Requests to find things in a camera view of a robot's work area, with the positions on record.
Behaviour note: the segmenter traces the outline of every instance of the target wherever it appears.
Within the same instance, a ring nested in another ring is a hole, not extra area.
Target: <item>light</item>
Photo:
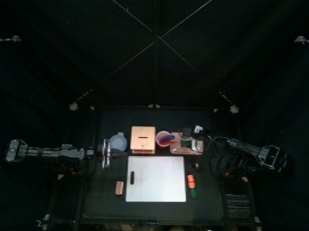
[[[306,40],[306,39],[303,38],[303,36],[298,36],[298,37],[295,38],[294,42],[302,42],[302,44],[303,44],[304,42],[309,42],[309,40]]]
[[[7,39],[0,39],[0,42],[21,42],[21,39],[17,35],[14,35],[11,38],[7,38]]]

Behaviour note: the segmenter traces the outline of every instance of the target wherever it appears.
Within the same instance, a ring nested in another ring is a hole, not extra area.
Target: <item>black wall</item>
[[[309,38],[307,9],[304,0],[3,1],[0,38],[22,42],[0,42],[1,150],[14,138],[58,146],[68,104],[90,89],[81,105],[231,101],[243,141],[290,158],[282,175],[252,181],[258,215],[268,230],[304,230],[309,43],[292,41]],[[43,171],[1,165],[1,226],[42,215],[46,204],[29,199],[47,195],[31,177]]]

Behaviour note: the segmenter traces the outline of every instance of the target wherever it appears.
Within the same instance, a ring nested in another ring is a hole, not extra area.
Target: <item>cardboard box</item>
[[[153,126],[133,126],[130,128],[129,148],[132,153],[155,154]]]

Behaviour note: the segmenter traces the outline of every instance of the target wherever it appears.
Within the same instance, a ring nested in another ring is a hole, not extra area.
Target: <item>whiteboard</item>
[[[129,156],[125,201],[184,202],[181,156]]]

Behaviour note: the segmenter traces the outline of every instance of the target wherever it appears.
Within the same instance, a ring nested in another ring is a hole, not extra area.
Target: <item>table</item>
[[[227,137],[240,136],[236,116],[227,109],[188,108],[100,108],[96,117],[96,139],[109,138],[117,132],[128,140],[129,128],[153,126],[156,131],[180,131],[183,126],[203,129]],[[86,185],[80,208],[80,223],[121,223],[146,225],[221,225],[221,200],[216,179],[208,170],[211,149],[203,155],[183,155],[184,175],[193,174],[197,198],[192,199],[185,189],[185,202],[125,202],[125,187],[121,196],[114,195],[116,181],[125,183],[128,157],[110,161],[106,170],[92,163],[96,171]],[[172,155],[168,149],[157,149],[156,156]],[[200,163],[200,170],[191,162]]]

